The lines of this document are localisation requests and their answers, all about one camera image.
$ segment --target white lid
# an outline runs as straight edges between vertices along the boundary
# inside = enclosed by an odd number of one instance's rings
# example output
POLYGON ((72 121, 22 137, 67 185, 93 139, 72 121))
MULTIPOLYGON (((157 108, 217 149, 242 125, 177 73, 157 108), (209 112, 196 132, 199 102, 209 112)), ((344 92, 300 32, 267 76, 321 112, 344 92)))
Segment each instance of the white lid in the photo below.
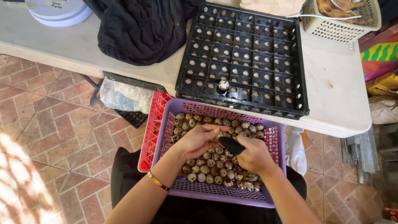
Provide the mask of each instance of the white lid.
POLYGON ((54 26, 54 27, 67 27, 67 26, 73 26, 76 24, 79 24, 83 22, 87 17, 92 13, 91 9, 88 6, 85 6, 83 10, 80 12, 76 13, 73 16, 70 16, 68 18, 64 19, 58 19, 58 20, 47 20, 43 18, 39 18, 35 16, 32 12, 31 15, 40 23, 47 25, 47 26, 54 26))
POLYGON ((86 6, 82 0, 27 0, 26 5, 31 14, 47 20, 71 17, 86 6))

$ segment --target purple basket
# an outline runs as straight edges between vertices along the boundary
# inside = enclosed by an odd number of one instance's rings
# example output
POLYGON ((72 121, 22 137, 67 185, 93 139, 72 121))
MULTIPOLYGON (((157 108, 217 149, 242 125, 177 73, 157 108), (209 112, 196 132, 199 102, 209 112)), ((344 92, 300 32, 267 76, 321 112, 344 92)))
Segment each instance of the purple basket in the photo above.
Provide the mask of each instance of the purple basket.
MULTIPOLYGON (((270 140, 269 147, 273 147, 273 159, 286 175, 285 135, 283 124, 178 98, 171 99, 164 107, 164 115, 160 126, 152 167, 155 166, 159 159, 170 148, 174 121, 176 119, 175 114, 181 111, 202 116, 263 124, 266 129, 269 128, 270 130, 269 135, 266 134, 265 137, 270 140)), ((264 208, 275 208, 272 198, 266 188, 260 192, 242 190, 236 186, 236 183, 234 183, 232 187, 225 187, 216 184, 209 185, 206 183, 191 183, 186 180, 186 177, 177 177, 169 191, 169 195, 264 208)))

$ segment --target white basket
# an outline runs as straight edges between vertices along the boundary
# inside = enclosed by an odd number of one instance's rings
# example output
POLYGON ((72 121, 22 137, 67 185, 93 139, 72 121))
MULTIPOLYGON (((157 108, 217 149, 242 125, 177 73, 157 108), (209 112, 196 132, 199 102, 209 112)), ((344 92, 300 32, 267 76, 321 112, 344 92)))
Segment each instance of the white basket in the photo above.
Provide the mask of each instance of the white basket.
MULTIPOLYGON (((302 23, 305 32, 338 42, 352 43, 370 31, 381 28, 380 7, 377 0, 365 0, 360 8, 360 15, 364 19, 373 19, 364 26, 353 25, 339 20, 330 20, 313 16, 303 16, 302 23)), ((322 16, 318 11, 316 0, 309 0, 305 5, 303 14, 314 14, 322 16)))

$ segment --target hand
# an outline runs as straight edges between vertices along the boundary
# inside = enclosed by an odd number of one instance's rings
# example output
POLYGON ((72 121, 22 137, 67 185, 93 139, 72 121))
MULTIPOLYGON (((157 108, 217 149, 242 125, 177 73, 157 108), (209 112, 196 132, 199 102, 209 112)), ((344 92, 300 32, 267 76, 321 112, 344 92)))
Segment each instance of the hand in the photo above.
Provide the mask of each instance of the hand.
POLYGON ((258 175, 267 175, 272 173, 275 167, 278 167, 269 155, 264 141, 242 135, 238 135, 236 140, 246 148, 241 154, 237 155, 239 165, 242 168, 258 175))
POLYGON ((229 127, 215 124, 198 125, 192 128, 174 146, 185 155, 186 160, 199 158, 208 149, 221 144, 215 139, 217 134, 226 132, 229 127))

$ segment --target black cloth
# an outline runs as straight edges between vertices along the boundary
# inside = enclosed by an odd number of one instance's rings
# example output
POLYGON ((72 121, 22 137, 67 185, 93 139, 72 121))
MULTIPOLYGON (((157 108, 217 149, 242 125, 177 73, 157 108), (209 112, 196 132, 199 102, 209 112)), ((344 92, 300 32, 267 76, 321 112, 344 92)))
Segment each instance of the black cloth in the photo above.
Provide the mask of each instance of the black cloth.
POLYGON ((185 24, 205 0, 84 0, 101 20, 98 47, 117 60, 152 65, 187 41, 185 24))
MULTIPOLYGON (((111 173, 112 208, 143 178, 138 171, 140 150, 129 153, 120 147, 115 155, 111 173)), ((287 178, 305 199, 307 187, 304 178, 286 166, 287 178)), ((259 208, 193 198, 167 196, 151 223, 281 223, 276 209, 259 208)))

